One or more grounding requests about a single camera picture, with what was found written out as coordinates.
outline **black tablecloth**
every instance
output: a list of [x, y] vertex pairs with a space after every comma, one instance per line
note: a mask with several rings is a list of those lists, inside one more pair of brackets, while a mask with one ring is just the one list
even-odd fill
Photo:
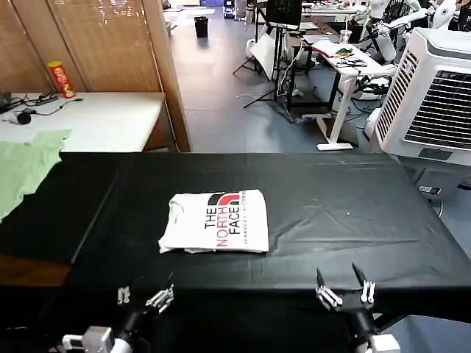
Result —
[[[266, 199], [267, 254], [159, 254], [174, 194], [250, 188]], [[173, 273], [181, 293], [312, 296], [318, 267], [331, 288], [358, 289], [351, 263], [379, 297], [471, 288], [470, 260], [385, 154], [134, 154], [79, 258], [70, 288], [113, 295], [151, 294]]]
[[0, 224], [0, 255], [72, 263], [131, 155], [62, 153], [37, 192]]

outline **light green cloth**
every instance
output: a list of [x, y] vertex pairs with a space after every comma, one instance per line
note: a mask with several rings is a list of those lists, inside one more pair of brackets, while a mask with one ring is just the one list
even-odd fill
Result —
[[72, 130], [43, 131], [32, 142], [0, 141], [0, 223], [35, 193], [52, 167], [60, 162], [59, 151]]

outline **wooden wall panel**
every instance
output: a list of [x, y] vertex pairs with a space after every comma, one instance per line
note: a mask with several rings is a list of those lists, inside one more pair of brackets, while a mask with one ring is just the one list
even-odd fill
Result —
[[149, 33], [154, 47], [155, 59], [160, 75], [163, 92], [166, 94], [171, 123], [175, 132], [175, 140], [182, 152], [191, 151], [185, 112], [183, 110], [177, 72], [171, 55], [169, 36], [163, 18], [161, 0], [142, 0], [146, 13]]
[[[65, 72], [71, 80], [74, 89], [86, 91], [87, 88], [82, 77], [75, 66], [74, 60], [64, 43], [54, 17], [51, 14], [46, 0], [11, 0], [16, 12], [23, 22], [24, 28], [35, 44], [35, 48], [44, 65], [50, 61], [60, 60], [64, 65]], [[48, 74], [51, 81], [56, 85], [54, 77]]]
[[92, 91], [160, 92], [141, 0], [47, 0]]
[[0, 0], [0, 91], [48, 92], [47, 71], [8, 0]]

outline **pringles can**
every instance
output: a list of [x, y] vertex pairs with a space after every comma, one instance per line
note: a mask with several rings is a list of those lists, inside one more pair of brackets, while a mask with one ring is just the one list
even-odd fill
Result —
[[61, 61], [51, 61], [47, 64], [50, 68], [56, 82], [60, 86], [60, 90], [64, 98], [73, 98], [75, 97], [75, 91], [72, 87], [70, 80], [68, 79], [67, 75], [65, 74], [64, 67], [62, 66]]

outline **trash can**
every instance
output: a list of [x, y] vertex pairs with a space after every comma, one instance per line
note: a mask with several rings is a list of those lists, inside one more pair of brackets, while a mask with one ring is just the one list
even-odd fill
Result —
[[198, 38], [206, 38], [208, 36], [208, 18], [206, 16], [195, 17], [194, 28]]

